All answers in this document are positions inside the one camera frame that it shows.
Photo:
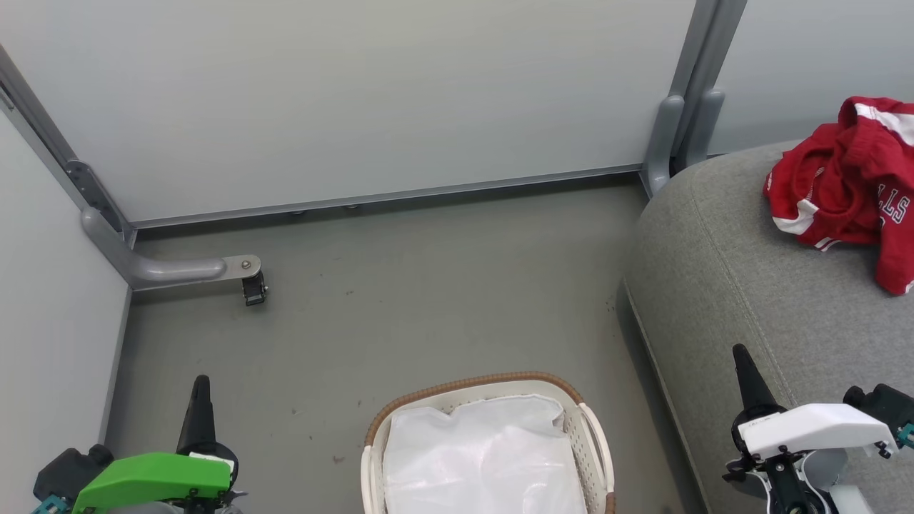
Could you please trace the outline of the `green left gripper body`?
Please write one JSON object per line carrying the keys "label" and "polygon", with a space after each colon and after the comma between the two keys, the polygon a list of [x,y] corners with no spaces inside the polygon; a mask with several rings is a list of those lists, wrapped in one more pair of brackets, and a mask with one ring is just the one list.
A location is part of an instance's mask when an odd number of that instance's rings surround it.
{"label": "green left gripper body", "polygon": [[231,504],[239,472],[237,456],[221,443],[208,453],[192,448],[123,459],[115,459],[103,445],[94,445],[88,457],[101,470],[79,488],[73,513],[111,513],[150,503],[179,513],[215,513]]}

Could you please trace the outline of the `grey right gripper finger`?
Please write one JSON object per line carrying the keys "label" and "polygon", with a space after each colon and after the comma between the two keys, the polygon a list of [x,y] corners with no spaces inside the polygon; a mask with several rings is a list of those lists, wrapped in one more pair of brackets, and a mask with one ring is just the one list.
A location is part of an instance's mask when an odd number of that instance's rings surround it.
{"label": "grey right gripper finger", "polygon": [[774,413],[783,413],[784,407],[775,400],[745,345],[734,345],[732,353],[743,406],[734,423],[747,423]]}

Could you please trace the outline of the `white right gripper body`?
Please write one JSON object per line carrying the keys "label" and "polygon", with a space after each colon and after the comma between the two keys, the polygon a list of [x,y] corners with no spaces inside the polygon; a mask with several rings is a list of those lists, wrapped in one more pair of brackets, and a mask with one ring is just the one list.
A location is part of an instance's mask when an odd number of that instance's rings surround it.
{"label": "white right gripper body", "polygon": [[741,458],[724,481],[765,501],[767,513],[872,513],[859,487],[839,483],[848,449],[889,459],[887,424],[844,403],[813,403],[735,427]]}

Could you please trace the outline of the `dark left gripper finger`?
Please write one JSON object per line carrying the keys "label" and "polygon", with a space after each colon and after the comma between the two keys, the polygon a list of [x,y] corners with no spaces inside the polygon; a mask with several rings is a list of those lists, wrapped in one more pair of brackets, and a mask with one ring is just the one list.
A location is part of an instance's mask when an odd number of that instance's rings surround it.
{"label": "dark left gripper finger", "polygon": [[199,375],[194,381],[185,417],[182,423],[176,452],[213,453],[216,449],[214,410],[210,400],[210,380]]}

